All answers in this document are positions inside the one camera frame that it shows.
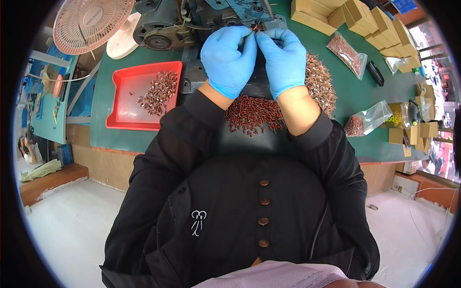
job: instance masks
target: black jacket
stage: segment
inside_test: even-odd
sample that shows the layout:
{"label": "black jacket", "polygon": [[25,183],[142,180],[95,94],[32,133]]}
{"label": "black jacket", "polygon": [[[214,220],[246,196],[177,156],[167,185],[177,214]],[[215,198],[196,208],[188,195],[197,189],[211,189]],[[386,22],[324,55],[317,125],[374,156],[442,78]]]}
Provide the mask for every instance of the black jacket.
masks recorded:
{"label": "black jacket", "polygon": [[199,91],[162,117],[107,238],[105,285],[190,287],[257,257],[334,264],[370,279],[379,251],[366,181],[341,125],[322,113],[308,132],[289,135],[295,159],[212,157],[223,119]]}

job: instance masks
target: person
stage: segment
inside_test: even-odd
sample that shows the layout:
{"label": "person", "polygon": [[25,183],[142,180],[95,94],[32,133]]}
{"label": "person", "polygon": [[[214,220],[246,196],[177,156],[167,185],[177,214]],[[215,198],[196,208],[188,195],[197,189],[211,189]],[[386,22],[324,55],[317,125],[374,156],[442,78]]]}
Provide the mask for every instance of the person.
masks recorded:
{"label": "person", "polygon": [[[251,77],[258,46],[297,158],[213,154],[216,130]],[[371,279],[379,251],[366,221],[366,181],[342,126],[304,86],[306,49],[297,36],[223,27],[205,41],[201,61],[208,80],[161,118],[134,160],[106,241],[104,284],[191,287],[268,261],[328,264],[344,277]],[[265,275],[280,283],[276,273]]]}
{"label": "person", "polygon": [[20,137],[18,140],[18,148],[24,160],[29,164],[43,164],[43,158],[40,154],[38,143],[34,143],[32,140]]}

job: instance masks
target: jacket sleeve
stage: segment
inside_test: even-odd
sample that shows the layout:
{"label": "jacket sleeve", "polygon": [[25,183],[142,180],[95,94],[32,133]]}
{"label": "jacket sleeve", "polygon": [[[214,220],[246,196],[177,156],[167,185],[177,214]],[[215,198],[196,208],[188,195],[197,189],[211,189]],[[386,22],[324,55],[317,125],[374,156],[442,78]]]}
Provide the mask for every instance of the jacket sleeve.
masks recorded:
{"label": "jacket sleeve", "polygon": [[170,192],[212,152],[224,110],[196,91],[160,120],[144,155],[136,156],[130,187],[106,241],[104,267],[139,273],[144,243]]}
{"label": "jacket sleeve", "polygon": [[357,264],[371,278],[379,268],[379,250],[366,221],[367,185],[342,126],[322,112],[306,133],[289,138],[323,183],[345,248],[355,248],[351,268]]}

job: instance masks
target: white embroidered logo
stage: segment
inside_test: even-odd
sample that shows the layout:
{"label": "white embroidered logo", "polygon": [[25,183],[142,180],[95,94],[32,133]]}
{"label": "white embroidered logo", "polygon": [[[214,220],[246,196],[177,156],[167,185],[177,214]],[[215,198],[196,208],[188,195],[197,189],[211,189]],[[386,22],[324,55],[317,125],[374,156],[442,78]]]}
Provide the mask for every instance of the white embroidered logo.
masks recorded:
{"label": "white embroidered logo", "polygon": [[207,217],[207,213],[205,211],[195,210],[192,212],[192,218],[195,219],[194,224],[192,224],[192,227],[190,228],[191,230],[193,230],[195,227],[195,230],[192,233],[192,236],[197,236],[197,237],[199,236],[199,234],[197,234],[197,231],[198,233],[201,232],[202,220],[205,220],[206,217]]}

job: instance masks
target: hand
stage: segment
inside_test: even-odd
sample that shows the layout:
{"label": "hand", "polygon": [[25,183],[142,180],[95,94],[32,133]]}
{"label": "hand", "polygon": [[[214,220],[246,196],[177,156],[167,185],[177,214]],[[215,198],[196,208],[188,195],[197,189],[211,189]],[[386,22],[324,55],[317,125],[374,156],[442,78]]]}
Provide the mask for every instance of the hand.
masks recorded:
{"label": "hand", "polygon": [[[246,38],[241,53],[237,47],[243,37]],[[253,73],[256,50],[250,28],[223,27],[211,34],[200,52],[211,87],[227,98],[237,98]]]}
{"label": "hand", "polygon": [[[274,40],[282,41],[282,46]],[[287,89],[304,86],[306,49],[293,32],[270,29],[256,33],[256,41],[266,58],[267,78],[274,100]]]}

